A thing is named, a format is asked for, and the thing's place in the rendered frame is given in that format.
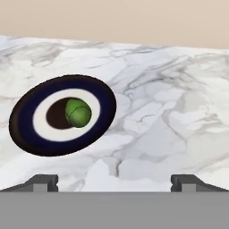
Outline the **green avocado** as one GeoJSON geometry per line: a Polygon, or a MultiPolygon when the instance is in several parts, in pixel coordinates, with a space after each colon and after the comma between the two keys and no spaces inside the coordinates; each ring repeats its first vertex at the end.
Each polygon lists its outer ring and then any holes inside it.
{"type": "Polygon", "coordinates": [[[67,101],[64,113],[68,123],[76,128],[86,126],[92,116],[89,105],[80,99],[74,98],[67,101]]]}

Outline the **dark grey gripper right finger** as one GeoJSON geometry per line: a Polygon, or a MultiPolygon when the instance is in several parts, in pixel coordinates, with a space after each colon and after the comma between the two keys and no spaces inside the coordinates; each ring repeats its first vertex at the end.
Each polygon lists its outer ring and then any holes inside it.
{"type": "Polygon", "coordinates": [[[205,183],[194,174],[173,174],[171,176],[171,192],[207,192],[228,190],[205,183]]]}

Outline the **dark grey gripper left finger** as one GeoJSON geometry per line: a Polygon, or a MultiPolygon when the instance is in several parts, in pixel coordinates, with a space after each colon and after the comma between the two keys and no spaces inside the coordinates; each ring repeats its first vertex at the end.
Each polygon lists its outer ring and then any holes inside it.
{"type": "Polygon", "coordinates": [[[57,174],[36,174],[25,183],[4,189],[4,191],[58,192],[57,174]]]}

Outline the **dark blue and white plate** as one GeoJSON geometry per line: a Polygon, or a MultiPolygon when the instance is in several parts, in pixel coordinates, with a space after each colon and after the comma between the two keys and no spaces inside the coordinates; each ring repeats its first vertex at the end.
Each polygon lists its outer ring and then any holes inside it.
{"type": "Polygon", "coordinates": [[[67,155],[95,142],[115,118],[113,91],[101,80],[86,75],[66,75],[40,83],[14,106],[9,132],[21,149],[41,157],[67,155]],[[65,117],[69,99],[87,103],[89,123],[76,128],[65,117]]]}

